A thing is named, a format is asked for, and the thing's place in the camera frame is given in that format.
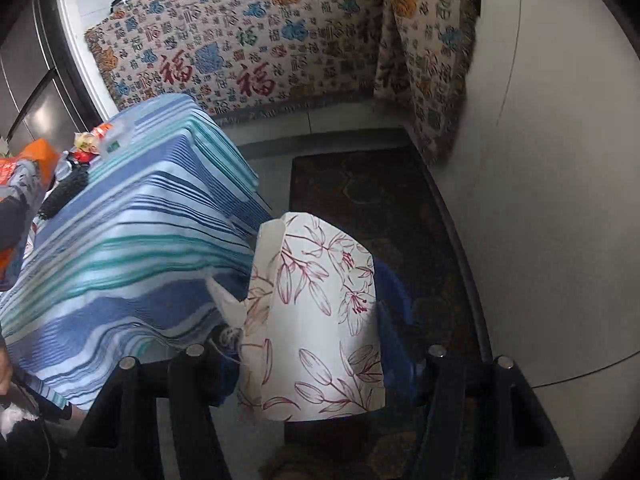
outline stainless steel refrigerator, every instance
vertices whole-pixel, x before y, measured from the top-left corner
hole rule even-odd
[[[30,0],[0,46],[0,136],[17,155],[35,139],[57,150],[100,118],[68,52],[56,0]]]

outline orange plastic bag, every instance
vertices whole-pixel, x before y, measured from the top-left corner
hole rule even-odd
[[[44,140],[0,158],[0,291],[18,279],[31,221],[49,189],[60,156]]]

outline white plastic container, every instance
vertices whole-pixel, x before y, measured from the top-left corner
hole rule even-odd
[[[111,128],[98,145],[98,152],[102,158],[109,158],[128,146],[136,133],[134,122],[126,117],[110,121],[110,124]]]

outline refrigerator door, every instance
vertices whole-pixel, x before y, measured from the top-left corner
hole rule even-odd
[[[14,134],[9,141],[9,151],[12,155],[18,155],[27,144],[33,142],[33,136],[31,132],[27,128],[27,125],[24,124],[24,121],[18,123],[16,129],[14,130]]]
[[[51,68],[45,60],[41,40],[31,0],[0,48],[6,81],[20,109]]]
[[[4,78],[4,71],[0,65],[0,137],[6,139],[17,116],[18,108],[15,107],[14,99],[11,97]]]
[[[78,127],[66,109],[58,88],[62,88],[62,85],[56,76],[33,102],[24,122],[33,138],[46,139],[54,149],[62,152],[73,146],[74,132],[78,131]]]

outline red lily pattern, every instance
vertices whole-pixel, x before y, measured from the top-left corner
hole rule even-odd
[[[287,213],[263,227],[244,302],[239,402],[279,420],[335,418],[381,408],[380,345],[377,331],[365,330],[375,323],[372,256],[349,235],[309,214]],[[261,251],[265,244],[270,248]],[[311,322],[326,338],[309,338],[309,346],[303,344],[294,356],[291,341],[283,345],[282,333],[278,337],[278,330],[270,328],[270,315],[281,324],[294,319],[293,327]],[[282,383],[287,379],[288,386]]]

